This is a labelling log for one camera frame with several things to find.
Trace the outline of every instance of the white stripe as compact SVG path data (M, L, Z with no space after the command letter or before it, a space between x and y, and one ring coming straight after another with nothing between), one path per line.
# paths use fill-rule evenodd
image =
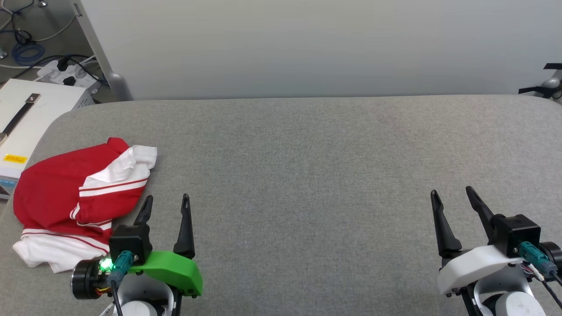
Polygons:
M108 194L108 193L114 193L114 192L127 191L127 190L130 190L130 189L142 188L142 187L144 187L146 182L147 182L147 180L144 180L144 181L141 181L141 182L125 184L123 186L117 186L117 187L111 187L111 188L105 188L105 189L99 189L99 190L91 190L91 191L80 191L80 197L96 196L96 195L102 195L102 194Z
M76 207L74 208L74 210L72 210L70 212L70 218L71 219L76 219L76 214L78 214L78 212L80 211L80 204L76 204Z
M54 235L61 236L61 237L63 237L63 236L74 237L74 238L80 239L80 240L82 240L82 241L91 243L92 245L94 245L94 246L96 246L96 247L100 247L101 249L104 249L105 251L109 252L109 245L106 245L106 244L104 244L104 243L101 243L101 242L99 242L99 241L93 239L93 238L86 237L86 236L71 235L71 234L59 234L59 233L55 233L55 232L48 231L48 230L46 230L46 229L32 229L32 228L24 229L24 231L21 232L22 236L23 236L25 233L35 233L35 234L37 234L37 233L45 233L45 234L51 234L51 235L54 234Z
M78 223L78 222L76 222L76 224L78 224L78 226L89 226L89 227L101 228L103 231L106 231L106 230L108 230L108 229L111 229L111 222L106 223L106 224L104 224L104 225L96 225L96 224L93 224L93 223L90 223L90 224L80 224L80 223Z

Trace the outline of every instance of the black cable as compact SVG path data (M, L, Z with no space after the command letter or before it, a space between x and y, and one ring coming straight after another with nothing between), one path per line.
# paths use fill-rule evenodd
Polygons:
M546 290L550 293L554 301L558 304L558 307L562 309L562 302L558 299L558 296L556 296L556 293L554 293L552 288L548 284L546 284L546 281L541 281L541 283L542 285L545 286Z
M560 284L560 286L562 286L562 280L560 279L560 277L556 273L553 273L552 276L558 282L558 284Z
M78 55L78 54L72 54L72 55L67 55L67 56L63 56L63 55L52 55L52 56L48 56L45 58L41 58L39 61L35 62L33 65L29 66L27 69L25 69L24 71L20 72L19 74L15 75L12 77L12 79L17 79L19 77L21 77L22 75L24 75L25 73L27 73L29 70L33 69L33 67L38 66L46 61L50 61L51 59L56 59L56 58L66 58L66 57L82 57L82 58L88 58L88 56L84 56L84 55Z
M13 28L13 30L15 31L13 35L14 35L14 37L15 37L15 39L16 39L16 42L17 42L19 45L27 45L27 44L33 43L34 41L33 41L33 37L31 36L31 34L30 34L28 31L26 31L26 30L18 30L18 29L16 28L16 22L15 22L15 20L13 19L13 17L14 17L15 15L20 15L20 16L21 16L21 11L22 11L23 9L25 9L25 8L30 7L30 6L33 4L33 2L34 2L34 0L31 0L31 3L29 3L27 6L21 8L21 9L19 9L19 10L17 10L17 11L13 11L12 15L10 16L10 22L12 23L12 28Z
M123 311L121 310L121 303L119 302L119 297L117 296L117 282L115 282L115 280L111 281L111 293L113 294L113 300L115 303L115 309L117 310L117 316L123 316Z
M88 71L88 69L86 69L86 67L84 65L82 65L79 61L76 61L74 59L72 59L71 57L67 57L68 60L71 60L73 62L75 62L78 66L80 66L82 69L84 69L84 72L87 73L88 75L92 76L92 78L94 78L97 82L101 83L102 85L105 85L106 87L109 87L109 84L99 80L96 76L94 76L92 73L90 73Z

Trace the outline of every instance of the gray cushioned surface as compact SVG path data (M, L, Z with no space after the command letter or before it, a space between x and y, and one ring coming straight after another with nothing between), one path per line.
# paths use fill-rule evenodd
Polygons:
M173 248L182 194L191 196L205 289L184 300L183 315L465 315L460 297L437 293L434 188L465 248L486 244L467 185L562 245L562 109L540 98L93 105L57 119L30 164L110 136L158 147L145 191L156 250ZM11 248L20 233L9 202L1 314L98 315L110 302L75 300L70 273L27 268ZM532 288L547 314L559 313Z

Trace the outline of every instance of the power strip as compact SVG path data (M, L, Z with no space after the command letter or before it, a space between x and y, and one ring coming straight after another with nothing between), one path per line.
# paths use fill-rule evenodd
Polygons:
M86 88L90 94L96 94L102 86L84 69L77 65L68 65L66 70L60 71L57 67L58 61L53 60L37 71L42 82L70 85L73 87Z

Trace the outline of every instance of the blue cable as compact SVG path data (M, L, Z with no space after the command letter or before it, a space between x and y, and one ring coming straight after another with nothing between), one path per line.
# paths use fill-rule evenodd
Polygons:
M2 33L15 33L14 30L3 30ZM16 44L12 49L12 58L20 66L31 66L33 61L45 54L45 48L37 43L27 45Z

